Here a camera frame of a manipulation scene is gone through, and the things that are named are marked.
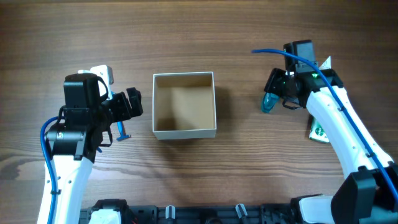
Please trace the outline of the blue mouthwash bottle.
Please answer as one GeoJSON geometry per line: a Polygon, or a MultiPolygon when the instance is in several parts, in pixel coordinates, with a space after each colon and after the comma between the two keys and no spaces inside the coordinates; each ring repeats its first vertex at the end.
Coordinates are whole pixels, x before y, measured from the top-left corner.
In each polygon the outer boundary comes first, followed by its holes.
{"type": "Polygon", "coordinates": [[[275,104],[279,101],[279,97],[273,93],[265,93],[262,103],[261,110],[263,113],[270,113],[275,104]]]}

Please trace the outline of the white toothpaste tube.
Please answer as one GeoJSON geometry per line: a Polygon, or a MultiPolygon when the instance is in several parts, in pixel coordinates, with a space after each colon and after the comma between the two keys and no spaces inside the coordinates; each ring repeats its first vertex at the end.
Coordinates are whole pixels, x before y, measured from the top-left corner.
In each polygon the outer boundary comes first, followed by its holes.
{"type": "Polygon", "coordinates": [[[320,70],[328,70],[331,69],[331,56],[329,56],[320,66],[320,70]]]}

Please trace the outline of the green soap box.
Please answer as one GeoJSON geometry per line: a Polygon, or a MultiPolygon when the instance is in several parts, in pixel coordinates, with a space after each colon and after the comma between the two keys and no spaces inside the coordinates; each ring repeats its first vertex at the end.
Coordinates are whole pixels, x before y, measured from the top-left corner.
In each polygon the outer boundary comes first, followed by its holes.
{"type": "Polygon", "coordinates": [[[320,125],[320,123],[315,119],[315,117],[312,117],[312,123],[310,127],[310,133],[309,133],[309,139],[321,143],[329,143],[329,139],[320,125]]]}

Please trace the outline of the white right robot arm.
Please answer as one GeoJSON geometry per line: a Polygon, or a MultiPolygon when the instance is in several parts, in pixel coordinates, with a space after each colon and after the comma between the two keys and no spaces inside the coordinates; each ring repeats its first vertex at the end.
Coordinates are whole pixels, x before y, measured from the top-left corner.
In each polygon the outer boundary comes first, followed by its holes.
{"type": "Polygon", "coordinates": [[[293,101],[320,123],[343,170],[333,196],[308,195],[290,203],[294,223],[397,223],[397,164],[370,135],[332,69],[297,72],[275,68],[262,109],[293,101]]]}

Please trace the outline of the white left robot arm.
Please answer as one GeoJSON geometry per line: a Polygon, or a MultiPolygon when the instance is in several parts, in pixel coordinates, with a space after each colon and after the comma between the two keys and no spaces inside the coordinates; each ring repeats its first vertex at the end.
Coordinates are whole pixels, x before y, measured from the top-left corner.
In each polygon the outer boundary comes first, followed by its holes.
{"type": "Polygon", "coordinates": [[[45,184],[38,223],[78,223],[81,203],[103,134],[143,113],[136,88],[105,100],[99,90],[68,91],[68,101],[40,130],[45,184]]]}

